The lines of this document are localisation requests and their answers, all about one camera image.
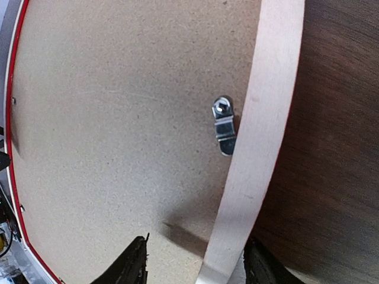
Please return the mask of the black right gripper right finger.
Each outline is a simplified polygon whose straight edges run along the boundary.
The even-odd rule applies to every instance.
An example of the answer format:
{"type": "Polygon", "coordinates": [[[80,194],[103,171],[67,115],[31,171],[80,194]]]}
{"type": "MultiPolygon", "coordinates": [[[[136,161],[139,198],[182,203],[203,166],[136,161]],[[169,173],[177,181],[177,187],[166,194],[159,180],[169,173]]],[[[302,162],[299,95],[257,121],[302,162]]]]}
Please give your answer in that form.
{"type": "Polygon", "coordinates": [[[243,253],[247,284],[304,283],[289,272],[260,241],[248,241],[243,253]]]}

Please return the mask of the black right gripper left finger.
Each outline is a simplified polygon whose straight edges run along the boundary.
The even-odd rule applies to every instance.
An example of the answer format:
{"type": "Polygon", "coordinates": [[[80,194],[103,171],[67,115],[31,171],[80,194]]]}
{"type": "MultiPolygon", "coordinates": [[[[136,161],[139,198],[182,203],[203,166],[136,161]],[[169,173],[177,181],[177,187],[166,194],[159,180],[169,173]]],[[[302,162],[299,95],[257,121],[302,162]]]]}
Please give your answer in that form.
{"type": "Polygon", "coordinates": [[[137,236],[109,268],[91,284],[147,284],[147,241],[137,236]]]}

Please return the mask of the pink wooden picture frame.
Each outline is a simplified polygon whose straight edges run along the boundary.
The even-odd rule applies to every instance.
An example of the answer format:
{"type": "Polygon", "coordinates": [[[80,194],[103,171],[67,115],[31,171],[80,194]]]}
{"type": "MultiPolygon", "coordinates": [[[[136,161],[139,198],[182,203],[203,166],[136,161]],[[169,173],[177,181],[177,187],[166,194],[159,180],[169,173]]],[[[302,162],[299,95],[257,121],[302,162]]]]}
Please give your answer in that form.
{"type": "MultiPolygon", "coordinates": [[[[57,277],[28,239],[24,207],[17,194],[12,142],[12,83],[24,16],[31,1],[1,2],[1,123],[11,202],[20,229],[20,243],[54,283],[57,277]]],[[[213,228],[194,283],[239,282],[245,275],[241,256],[265,199],[284,138],[296,81],[303,32],[304,1],[259,1],[260,10],[248,87],[237,135],[213,228]]]]}

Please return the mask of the brown backing board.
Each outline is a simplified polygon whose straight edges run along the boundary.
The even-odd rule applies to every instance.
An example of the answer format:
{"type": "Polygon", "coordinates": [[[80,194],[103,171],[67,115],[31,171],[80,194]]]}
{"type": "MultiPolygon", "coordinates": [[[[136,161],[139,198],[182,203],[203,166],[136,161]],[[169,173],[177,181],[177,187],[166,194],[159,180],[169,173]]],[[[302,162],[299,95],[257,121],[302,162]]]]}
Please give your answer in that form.
{"type": "Polygon", "coordinates": [[[149,283],[194,283],[230,158],[214,100],[240,115],[259,1],[31,1],[12,95],[28,239],[90,283],[138,235],[149,283]]]}

